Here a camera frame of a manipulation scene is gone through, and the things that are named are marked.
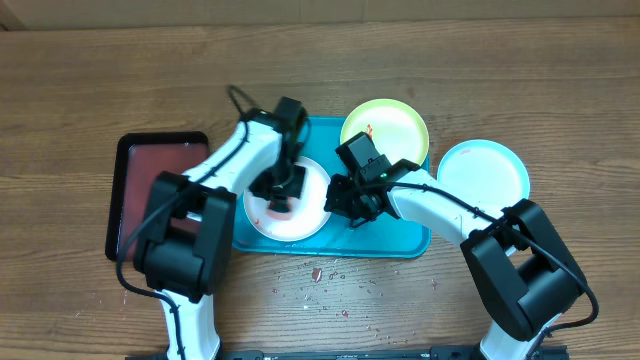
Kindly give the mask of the orange and green sponge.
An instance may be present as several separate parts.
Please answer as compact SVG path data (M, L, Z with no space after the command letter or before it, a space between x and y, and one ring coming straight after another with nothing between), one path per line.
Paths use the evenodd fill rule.
M288 221L294 216L291 199L271 201L267 206L266 215L277 221Z

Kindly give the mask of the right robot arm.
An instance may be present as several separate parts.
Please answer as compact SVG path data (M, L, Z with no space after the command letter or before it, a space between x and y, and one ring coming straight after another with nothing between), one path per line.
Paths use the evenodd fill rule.
M545 212L521 199L497 208L457 195L419 165L391 163L360 132L336 153L346 175L334 175L325 211L356 228L387 213L417 223L458 246L492 319L476 359L533 359L558 318L581 296L595 297L584 273Z

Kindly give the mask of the light blue plate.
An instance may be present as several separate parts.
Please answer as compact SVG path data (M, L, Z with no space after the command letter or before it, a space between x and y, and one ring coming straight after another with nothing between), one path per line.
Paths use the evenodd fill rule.
M484 139L464 141L442 158L437 180L499 208L528 199L531 183L523 161L506 146Z

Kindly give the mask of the white plate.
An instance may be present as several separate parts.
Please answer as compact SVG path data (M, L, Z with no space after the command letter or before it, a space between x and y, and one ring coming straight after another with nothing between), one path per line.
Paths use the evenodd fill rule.
M268 208L269 202L246 190L243 195L245 213L250 224L262 235L281 242L308 238L318 232L330 217L324 210L330 177L314 160L300 157L297 165L306 170L301 198L289 197L290 211L278 213Z

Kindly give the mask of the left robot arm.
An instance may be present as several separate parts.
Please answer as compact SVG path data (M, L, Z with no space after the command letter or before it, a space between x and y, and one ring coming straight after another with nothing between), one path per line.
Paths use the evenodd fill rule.
M163 171L152 183L142 223L127 241L147 286L121 284L161 301L164 358L217 358L213 296L231 254L237 199L250 191L285 212L301 196L305 171L296 161L307 120L302 103L288 97L271 112L240 111L233 135L209 158L183 174Z

